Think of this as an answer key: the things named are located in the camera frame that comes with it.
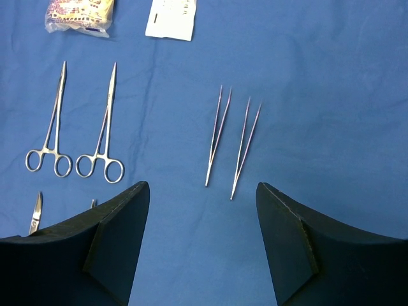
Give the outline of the purple printed packet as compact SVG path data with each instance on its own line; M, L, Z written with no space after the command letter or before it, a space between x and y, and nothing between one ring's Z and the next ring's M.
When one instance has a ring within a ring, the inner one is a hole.
M114 0L53 0L45 14L49 33L75 30L99 38L109 38Z

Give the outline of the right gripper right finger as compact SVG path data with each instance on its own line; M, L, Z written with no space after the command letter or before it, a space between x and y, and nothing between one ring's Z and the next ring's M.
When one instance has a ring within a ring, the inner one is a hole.
M407 304L407 240L339 222L267 183L256 207L279 305Z

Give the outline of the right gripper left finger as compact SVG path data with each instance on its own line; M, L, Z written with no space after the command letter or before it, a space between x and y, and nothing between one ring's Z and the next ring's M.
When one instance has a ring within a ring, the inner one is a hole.
M150 202L146 182L27 237L1 240L2 305L127 305Z

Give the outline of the steel hemostat forceps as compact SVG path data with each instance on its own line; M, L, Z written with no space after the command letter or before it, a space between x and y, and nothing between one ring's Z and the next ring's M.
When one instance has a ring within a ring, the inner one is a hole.
M112 74L108 86L108 95L106 101L105 114L103 118L103 123L98 136L98 142L96 144L95 151L92 155L82 154L78 156L75 162L76 173L82 178L88 178L94 173L95 165L97 160L104 161L104 178L109 184L119 183L125 172L123 163L118 159L113 159L109 157L109 148L110 148L110 132L112 125L112 112L113 112L113 101L115 97L115 86L117 78L117 62L114 62L112 68ZM80 163L83 159L88 159L90 161L91 167L87 174L83 174L80 170ZM120 168L119 177L115 180L109 178L108 169L112 164L118 164Z
M50 118L50 123L48 125L48 130L45 136L45 141L43 143L43 146L41 149L30 150L25 156L25 167L30 172L36 172L42 167L44 156L47 154L53 155L54 156L54 173L59 178L67 177L71 173L72 167L73 167L72 159L68 155L61 154L59 152L61 110L62 110L62 99L64 95L64 88L66 84L66 70L67 70L67 62L64 61L62 64L61 74L60 74L58 85L57 85L57 93L55 97L52 116ZM53 128L55 128L54 147L50 148L49 142L50 142L50 137L51 137ZM30 159L33 154L36 154L38 156L38 165L35 168L33 168L30 164ZM59 171L59 162L63 159L67 161L68 169L64 173L61 173Z

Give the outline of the blue surgical drape cloth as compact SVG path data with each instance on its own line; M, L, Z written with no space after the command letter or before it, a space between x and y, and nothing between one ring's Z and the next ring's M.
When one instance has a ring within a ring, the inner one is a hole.
M26 235L38 192L41 226L150 186L131 305L275 305L256 211L266 182L366 231L407 236L407 2L198 1L191 41L145 35L150 1L116 1L108 39L49 33L46 1L1 2L1 236ZM59 152L41 149L63 62ZM109 157L80 177L117 78ZM215 113L231 102L208 167ZM245 109L251 147L230 200Z

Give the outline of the steel tweezers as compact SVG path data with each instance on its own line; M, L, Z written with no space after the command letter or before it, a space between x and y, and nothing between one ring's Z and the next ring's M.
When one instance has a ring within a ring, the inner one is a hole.
M208 158L208 167L207 167L207 174L206 174L206 179L205 179L205 187L208 187L209 181L210 181L210 175L212 171L212 165L214 163L215 159L215 154L221 139L224 123L228 114L230 102L231 102L231 95L232 95L232 87L229 89L228 93L228 99L226 103L226 107L224 109L222 118L221 118L221 123L218 124L219 121L219 112L221 109L221 102L222 102L222 92L223 92L223 85L220 86L219 90L219 97L218 97L218 102L217 102L217 108L216 108L216 113L215 113L215 121L214 121L214 126L213 126L213 132L212 132L212 139L211 139L211 144L210 144L210 152L209 152L209 158Z
M232 201L235 193L237 191L237 186L238 186L238 181L240 178L240 175L242 173L242 170L244 168L244 164L245 161L247 159L247 155L249 153L250 147L251 147L251 143L252 143L252 138L254 136L257 124L258 124L258 120L259 120L259 115L261 112L261 107L262 107L262 103L259 104L258 109L256 111L255 114L255 118L254 121L252 123L252 126L249 130L249 135L247 137L247 142L245 142L245 133L247 132L247 125L248 125L248 118L249 118L249 110L251 107L251 97L249 97L248 102L247 102L247 106L245 109L245 116L244 116L244 123L242 126L242 132L241 132L241 137L240 137L240 145L238 148L238 155L237 155L237 162L236 162L236 166L235 166L235 173L234 173L234 177L233 177L233 185L231 188L231 194L229 199Z

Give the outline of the white paper packet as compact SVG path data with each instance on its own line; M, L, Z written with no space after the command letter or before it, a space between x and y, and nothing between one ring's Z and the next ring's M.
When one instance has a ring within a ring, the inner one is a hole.
M196 0L153 0L145 35L191 41Z

